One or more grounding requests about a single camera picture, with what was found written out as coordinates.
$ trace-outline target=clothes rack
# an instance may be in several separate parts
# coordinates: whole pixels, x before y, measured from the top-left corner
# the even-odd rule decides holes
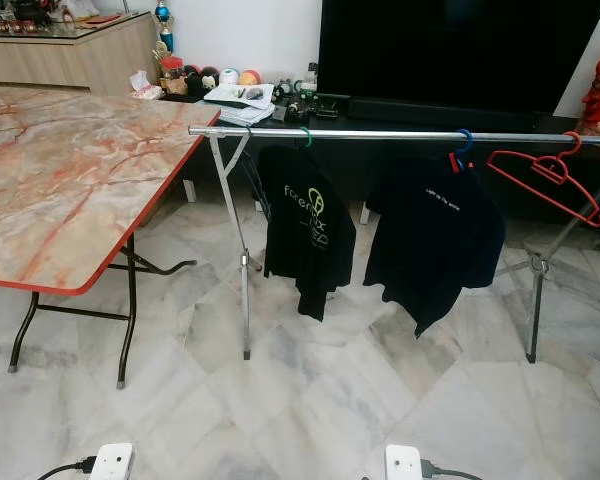
[[[251,355],[251,343],[249,336],[249,250],[244,242],[240,221],[236,212],[231,189],[229,188],[228,176],[236,166],[251,137],[265,138],[306,138],[307,132],[301,129],[275,129],[275,128],[236,128],[236,127],[189,127],[190,135],[204,135],[209,138],[211,151],[218,171],[222,193],[229,211],[231,223],[236,231],[239,241],[240,270],[242,277],[242,307],[244,314],[244,348],[243,358],[248,360]],[[313,138],[321,139],[349,139],[349,140],[410,140],[410,141],[437,141],[437,142],[466,142],[467,136],[461,132],[399,132],[399,131],[357,131],[357,130],[312,130]],[[238,146],[229,162],[225,165],[218,139],[224,137],[241,137]],[[570,144],[576,140],[569,135],[552,134],[518,134],[518,133],[473,133],[474,142],[491,143],[548,143],[548,144]],[[583,136],[582,144],[600,145],[600,137]],[[600,203],[600,187],[593,194],[596,202]],[[587,216],[591,205],[586,205],[580,210],[580,215]],[[508,271],[515,271],[529,265],[534,276],[532,295],[532,322],[528,327],[528,340],[526,356],[530,363],[537,359],[538,329],[540,324],[540,310],[542,302],[542,288],[544,278],[549,272],[549,260],[564,243],[571,231],[581,222],[574,217],[556,237],[554,242],[545,252],[530,252],[529,262],[513,265],[496,272],[496,275]]]

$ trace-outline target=marble-pattern tabletop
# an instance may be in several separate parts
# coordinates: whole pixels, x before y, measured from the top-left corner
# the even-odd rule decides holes
[[[218,113],[0,87],[0,285],[87,291]]]

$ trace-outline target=red table edge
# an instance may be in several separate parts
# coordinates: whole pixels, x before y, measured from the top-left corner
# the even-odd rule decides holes
[[[211,122],[209,122],[209,124],[207,126],[214,125],[218,121],[219,117],[220,117],[220,111],[218,111],[216,116],[213,118],[213,120],[211,120]],[[55,294],[55,295],[65,295],[65,296],[78,296],[78,295],[84,295],[85,293],[87,293],[91,289],[93,284],[96,283],[96,281],[100,278],[100,276],[104,273],[104,271],[109,267],[109,265],[111,264],[111,262],[113,261],[115,256],[118,254],[118,251],[120,250],[120,248],[127,242],[129,237],[131,236],[131,234],[133,234],[133,232],[135,232],[136,228],[138,228],[138,225],[140,225],[140,223],[142,222],[144,217],[155,206],[155,204],[158,202],[158,200],[160,199],[160,197],[162,196],[164,191],[167,189],[167,187],[171,184],[171,182],[173,181],[175,176],[180,172],[180,169],[184,166],[184,164],[187,162],[187,160],[189,160],[189,157],[191,157],[191,154],[195,151],[196,148],[198,148],[198,145],[200,145],[200,143],[204,139],[205,139],[204,135],[199,135],[198,139],[195,142],[193,142],[193,144],[191,145],[191,147],[189,148],[187,153],[185,153],[184,156],[182,157],[182,160],[180,160],[180,163],[178,163],[178,165],[176,165],[176,167],[173,169],[171,174],[165,179],[165,181],[162,183],[162,185],[160,185],[160,188],[158,188],[158,191],[153,195],[153,197],[151,197],[151,200],[149,200],[149,203],[147,203],[145,205],[145,207],[138,214],[138,216],[133,221],[133,223],[129,226],[127,231],[122,235],[122,237],[120,237],[120,240],[113,247],[113,249],[111,250],[111,253],[109,253],[109,255],[107,255],[107,257],[104,259],[104,261],[96,269],[96,271],[93,273],[93,275],[91,275],[91,277],[89,277],[89,279],[86,281],[86,283],[83,286],[78,287],[78,288],[72,288],[72,289],[63,289],[63,288],[45,287],[45,286],[41,286],[41,285],[30,285],[30,284],[26,284],[26,283],[7,282],[7,281],[0,280],[0,287],[16,288],[19,290],[27,290],[27,291],[40,292],[40,293],[51,293],[51,294]]]

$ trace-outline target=black metal table leg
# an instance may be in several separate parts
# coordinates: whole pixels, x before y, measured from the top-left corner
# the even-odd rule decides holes
[[[118,383],[116,387],[121,390],[125,386],[125,375],[127,370],[127,357],[129,356],[129,348],[131,347],[131,337],[133,336],[133,329],[136,325],[136,266],[133,258],[134,241],[133,234],[127,241],[127,249],[131,255],[127,255],[127,271],[129,277],[129,318],[127,324],[127,333],[124,336],[124,343],[122,344],[122,352],[120,353],[120,365],[118,366]]]
[[[31,325],[31,319],[33,319],[33,315],[36,313],[39,299],[40,294],[38,292],[31,292],[31,304],[29,305],[29,311],[24,317],[24,321],[20,326],[18,335],[16,335],[15,342],[13,342],[13,350],[11,351],[11,362],[9,362],[9,373],[15,373],[18,371],[18,358],[20,357],[20,347],[22,347],[22,340],[24,339],[24,334],[27,333],[29,325]]]

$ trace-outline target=glass top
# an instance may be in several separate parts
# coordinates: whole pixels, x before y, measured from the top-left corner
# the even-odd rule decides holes
[[[110,15],[107,13],[101,13],[101,16]],[[0,38],[58,38],[58,39],[70,39],[75,40],[82,38],[95,32],[105,30],[112,25],[117,25],[132,18],[139,17],[142,15],[149,15],[149,12],[135,12],[135,13],[122,13],[117,19],[104,23],[102,25],[92,25],[90,28],[83,28],[84,22],[79,22],[75,26],[73,24],[68,25],[66,23],[51,23],[49,25],[37,25],[38,30],[36,32],[25,32],[24,29],[21,32],[15,33],[11,29],[8,32],[0,32]]]

